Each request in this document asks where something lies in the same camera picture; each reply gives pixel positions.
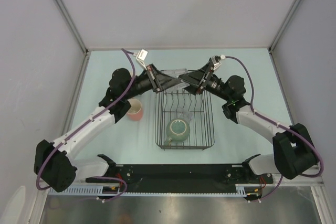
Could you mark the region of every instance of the robotic arm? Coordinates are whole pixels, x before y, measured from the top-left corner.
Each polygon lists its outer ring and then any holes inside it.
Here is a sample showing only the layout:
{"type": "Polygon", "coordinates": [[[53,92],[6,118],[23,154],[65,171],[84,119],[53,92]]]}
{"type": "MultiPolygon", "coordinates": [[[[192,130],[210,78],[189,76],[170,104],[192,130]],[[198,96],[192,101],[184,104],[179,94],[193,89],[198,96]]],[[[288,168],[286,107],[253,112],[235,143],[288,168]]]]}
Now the robotic arm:
{"type": "Polygon", "coordinates": [[[131,81],[129,71],[122,68],[112,74],[105,97],[80,126],[51,143],[43,140],[37,145],[34,172],[40,174],[40,177],[55,191],[61,192],[77,180],[115,174],[115,162],[105,155],[79,161],[75,158],[101,131],[116,124],[127,113],[130,108],[128,99],[149,90],[162,92],[182,82],[189,84],[185,90],[191,94],[201,94],[206,90],[224,99],[226,103],[222,108],[228,119],[249,127],[273,143],[274,155],[256,155],[243,162],[253,174],[281,173],[286,178],[293,179],[319,161],[312,151],[313,148],[292,134],[292,131],[295,131],[312,145],[309,133],[303,125],[273,124],[273,120],[263,119],[265,116],[254,110],[243,97],[246,92],[243,78],[231,76],[223,82],[214,74],[225,56],[212,57],[201,69],[182,74],[179,78],[164,74],[153,64],[146,66],[145,56],[146,51],[143,49],[136,55],[138,63],[144,70],[135,78],[120,101],[110,106],[131,81]]]}

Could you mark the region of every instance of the white wall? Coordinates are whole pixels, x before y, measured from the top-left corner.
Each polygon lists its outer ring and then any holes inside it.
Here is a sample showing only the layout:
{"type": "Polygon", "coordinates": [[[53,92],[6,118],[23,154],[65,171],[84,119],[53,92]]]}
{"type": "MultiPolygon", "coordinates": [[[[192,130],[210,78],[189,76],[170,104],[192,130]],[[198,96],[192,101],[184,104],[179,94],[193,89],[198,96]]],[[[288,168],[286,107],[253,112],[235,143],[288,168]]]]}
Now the white wall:
{"type": "Polygon", "coordinates": [[[294,0],[64,0],[89,48],[268,47],[294,0]]]}
{"type": "Polygon", "coordinates": [[[336,206],[336,0],[304,0],[274,56],[294,118],[324,158],[336,206]]]}
{"type": "Polygon", "coordinates": [[[52,0],[0,6],[0,219],[24,186],[23,223],[36,193],[36,144],[60,135],[83,54],[52,0]]]}

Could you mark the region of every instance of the wire rack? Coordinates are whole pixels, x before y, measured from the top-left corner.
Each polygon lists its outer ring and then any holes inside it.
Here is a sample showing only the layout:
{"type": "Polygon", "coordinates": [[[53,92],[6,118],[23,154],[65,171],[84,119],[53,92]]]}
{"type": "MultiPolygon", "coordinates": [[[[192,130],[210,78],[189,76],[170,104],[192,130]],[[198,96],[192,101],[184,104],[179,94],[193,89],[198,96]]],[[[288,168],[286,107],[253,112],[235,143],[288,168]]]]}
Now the wire rack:
{"type": "Polygon", "coordinates": [[[215,138],[211,94],[204,91],[201,95],[192,95],[184,89],[158,93],[155,98],[155,142],[164,150],[205,150],[212,147],[215,138]],[[181,117],[181,109],[188,116],[192,115],[190,135],[183,142],[164,145],[166,126],[172,119],[181,117]]]}

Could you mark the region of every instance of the light blue table surface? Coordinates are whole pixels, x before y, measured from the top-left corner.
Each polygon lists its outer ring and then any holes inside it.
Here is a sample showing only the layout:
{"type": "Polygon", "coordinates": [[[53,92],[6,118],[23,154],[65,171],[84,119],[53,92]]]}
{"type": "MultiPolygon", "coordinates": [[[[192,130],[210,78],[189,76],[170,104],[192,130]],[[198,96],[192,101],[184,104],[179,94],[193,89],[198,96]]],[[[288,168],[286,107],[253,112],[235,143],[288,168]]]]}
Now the light blue table surface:
{"type": "MultiPolygon", "coordinates": [[[[183,49],[150,50],[145,60],[158,69],[198,69],[209,57],[228,55],[239,58],[248,68],[255,86],[255,108],[278,121],[290,123],[288,111],[282,97],[267,49],[183,49]]],[[[142,69],[133,62],[136,73],[142,69]]],[[[80,92],[73,126],[84,120],[104,97],[111,75],[118,68],[131,69],[121,50],[93,51],[80,92]]],[[[247,76],[234,60],[226,59],[216,74],[223,80],[231,75],[245,79],[246,100],[250,100],[251,88],[247,76]]],[[[116,125],[106,129],[88,144],[77,159],[105,154],[118,164],[215,164],[240,163],[261,153],[272,153],[272,145],[252,130],[237,125],[225,118],[222,105],[225,103],[212,96],[215,145],[201,150],[162,150],[155,144],[154,104],[155,94],[150,91],[137,97],[144,108],[140,122],[130,121],[126,116],[116,125]]]]}

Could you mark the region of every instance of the orange cup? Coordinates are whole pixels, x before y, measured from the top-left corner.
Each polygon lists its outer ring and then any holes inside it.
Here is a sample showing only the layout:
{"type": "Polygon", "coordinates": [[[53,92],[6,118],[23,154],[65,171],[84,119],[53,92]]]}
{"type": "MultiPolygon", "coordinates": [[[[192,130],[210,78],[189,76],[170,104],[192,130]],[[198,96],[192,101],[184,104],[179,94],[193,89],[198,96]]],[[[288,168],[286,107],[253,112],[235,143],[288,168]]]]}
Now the orange cup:
{"type": "Polygon", "coordinates": [[[131,108],[128,110],[127,115],[132,121],[140,121],[143,116],[142,103],[138,99],[128,100],[131,108]]]}

